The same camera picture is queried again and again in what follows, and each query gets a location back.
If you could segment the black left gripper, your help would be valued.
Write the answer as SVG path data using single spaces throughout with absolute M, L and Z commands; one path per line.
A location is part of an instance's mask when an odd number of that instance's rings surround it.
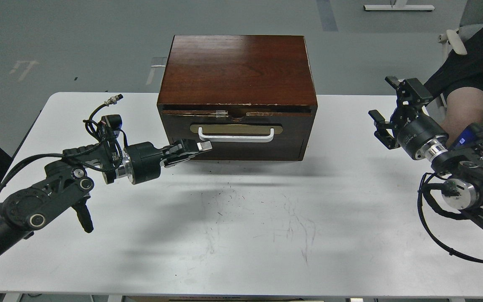
M 180 139 L 161 148 L 150 142 L 137 143 L 124 148 L 125 168 L 130 183 L 140 184 L 159 178 L 161 161 L 164 168 L 170 168 L 212 149 L 209 140 Z

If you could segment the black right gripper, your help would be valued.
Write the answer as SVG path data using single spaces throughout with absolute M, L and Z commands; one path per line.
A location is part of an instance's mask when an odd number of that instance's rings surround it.
M 448 151 L 448 134 L 422 108 L 433 101 L 428 89 L 417 79 L 385 77 L 397 95 L 395 124 L 387 122 L 378 110 L 368 111 L 376 128 L 374 136 L 389 150 L 402 148 L 412 160 L 433 161 Z M 392 136 L 389 130 L 395 130 Z

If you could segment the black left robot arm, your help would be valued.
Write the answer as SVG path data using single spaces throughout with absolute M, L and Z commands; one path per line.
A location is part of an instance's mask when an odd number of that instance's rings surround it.
M 0 256 L 21 240 L 46 227 L 67 209 L 72 208 L 80 225 L 87 233 L 93 231 L 93 222 L 86 206 L 95 183 L 87 169 L 101 172 L 106 184 L 118 178 L 128 178 L 140 184 L 159 178 L 162 168 L 186 162 L 211 151 L 210 141 L 180 139 L 170 145 L 156 148 L 153 143 L 129 145 L 123 138 L 120 115 L 104 115 L 99 121 L 94 116 L 103 108 L 115 105 L 122 94 L 110 97 L 97 107 L 83 123 L 94 145 L 65 149 L 61 153 L 29 156 L 10 169 L 0 183 L 0 193 L 8 182 L 23 168 L 46 157 L 56 161 L 44 167 L 46 177 L 30 187 L 16 191 L 0 203 Z

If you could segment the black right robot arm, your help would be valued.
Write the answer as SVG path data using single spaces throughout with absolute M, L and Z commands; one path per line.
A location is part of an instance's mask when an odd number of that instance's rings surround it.
M 412 160 L 426 159 L 443 183 L 424 184 L 421 196 L 439 215 L 470 220 L 483 229 L 483 127 L 472 123 L 448 148 L 448 134 L 423 112 L 432 95 L 416 78 L 385 77 L 397 95 L 397 107 L 389 121 L 377 110 L 374 136 L 387 149 L 403 148 Z

